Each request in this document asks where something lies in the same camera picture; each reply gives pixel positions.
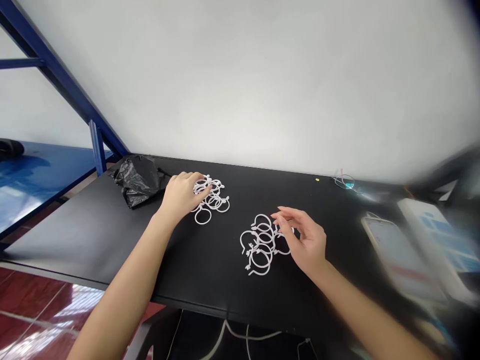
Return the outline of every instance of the person's right hand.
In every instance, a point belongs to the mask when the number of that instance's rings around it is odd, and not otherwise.
[[[273,222],[280,226],[280,232],[285,236],[291,257],[298,267],[313,280],[328,267],[325,259],[327,235],[324,228],[318,225],[305,212],[291,207],[279,206],[279,212],[273,213]],[[292,232],[295,228],[300,232],[298,239]]]

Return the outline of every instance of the black plastic bag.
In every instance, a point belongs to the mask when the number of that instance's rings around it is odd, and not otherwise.
[[[130,209],[140,205],[167,187],[170,176],[155,166],[149,155],[130,155],[114,166],[110,177],[122,187],[121,193]]]

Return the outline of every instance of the red tiled floor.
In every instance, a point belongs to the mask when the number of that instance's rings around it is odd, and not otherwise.
[[[69,329],[81,330],[104,292],[91,287],[66,284],[53,299],[39,321],[65,324]]]
[[[30,325],[30,322],[0,314],[0,359],[3,359]]]
[[[33,324],[10,349],[3,360],[66,359],[75,336],[57,327]]]
[[[15,271],[0,285],[0,310],[35,319],[64,282]]]
[[[10,276],[10,274],[13,272],[14,272],[13,270],[0,267],[0,284],[3,283],[4,280],[6,280]]]

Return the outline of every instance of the blue metal frame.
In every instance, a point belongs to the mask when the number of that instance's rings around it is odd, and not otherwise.
[[[0,25],[10,35],[18,47],[29,57],[28,59],[22,60],[25,63],[37,61],[37,65],[31,66],[38,66],[38,70],[45,75],[88,125],[90,125],[91,121],[95,123],[95,132],[97,135],[92,136],[95,161],[97,161],[97,159],[99,161],[105,159],[103,144],[98,142],[102,139],[117,156],[123,157],[128,155],[128,149],[12,0],[0,0]],[[12,60],[3,60],[4,66],[9,64],[8,61],[10,61],[10,65],[12,65],[10,68],[21,67],[15,66],[21,64],[18,60],[14,62],[11,62]],[[103,172],[104,168],[105,160],[103,160],[103,164],[97,168],[97,171]]]
[[[95,159],[96,174],[100,176],[105,170],[107,170],[102,132],[93,120],[90,120],[88,125],[90,126],[91,143],[93,144],[93,157]]]
[[[39,57],[0,60],[0,69],[39,68],[42,66],[45,66],[45,61]]]

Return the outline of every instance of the white cable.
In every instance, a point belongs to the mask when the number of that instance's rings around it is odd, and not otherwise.
[[[248,354],[248,360],[252,360],[252,358],[250,357],[250,350],[249,350],[249,326],[250,324],[246,325],[246,333],[245,333],[246,353]]]
[[[310,342],[310,338],[306,338],[305,340],[303,340],[301,343],[299,343],[296,346],[296,354],[298,356],[298,360],[300,360],[300,346],[303,345],[303,344],[309,343],[309,342]]]
[[[215,346],[210,350],[210,352],[207,355],[202,357],[200,360],[209,360],[215,354],[215,352],[219,348],[220,342],[222,341],[222,337],[224,336],[225,324],[226,323],[227,323],[227,320],[224,320],[223,325],[221,326],[220,335],[218,336],[218,340],[216,341]]]
[[[230,334],[232,334],[234,337],[236,338],[239,338],[239,339],[246,339],[247,337],[246,336],[243,336],[243,335],[239,335],[237,334],[236,332],[233,332],[232,328],[230,327],[230,324],[227,320],[225,320],[225,323],[226,323],[226,328],[228,329],[228,331],[230,332]],[[270,338],[273,338],[279,334],[281,334],[282,332],[281,331],[276,331],[276,332],[273,332],[271,334],[268,334],[268,335],[265,335],[265,336],[259,336],[259,337],[252,337],[250,336],[248,338],[248,340],[254,340],[254,341],[262,341],[262,340],[266,340],[266,339],[270,339]]]
[[[210,352],[207,355],[202,357],[200,360],[210,360],[212,358],[212,356],[215,354],[215,352],[217,351],[217,349],[220,346],[220,342],[222,342],[222,338],[224,336],[224,331],[225,331],[225,326],[228,329],[228,331],[230,332],[230,334],[232,334],[234,337],[246,340],[246,352],[248,353],[248,359],[249,360],[252,360],[252,359],[250,359],[249,340],[255,340],[255,341],[266,340],[266,339],[273,338],[274,336],[277,336],[278,334],[282,333],[281,331],[277,331],[277,332],[273,332],[273,333],[265,335],[265,336],[249,337],[249,326],[250,325],[248,324],[246,326],[246,334],[245,334],[245,336],[243,336],[243,335],[237,334],[236,332],[233,332],[232,328],[230,327],[229,322],[227,320],[224,320],[223,325],[221,326],[220,335],[218,336],[218,340],[216,341],[215,346],[210,350]]]
[[[367,215],[368,217],[370,217],[370,218],[378,218],[378,219],[381,219],[380,216],[378,216],[377,214],[374,214],[374,213],[371,212],[371,211],[367,211],[367,212],[366,212],[366,215]]]
[[[173,338],[171,339],[170,349],[168,349],[168,355],[166,356],[165,360],[169,360],[170,352],[172,351],[172,346],[174,344],[175,336],[177,335],[177,330],[179,329],[180,320],[182,320],[183,313],[184,313],[184,310],[182,309],[180,313],[180,318],[178,319],[178,324],[176,325],[175,333],[173,334]]]

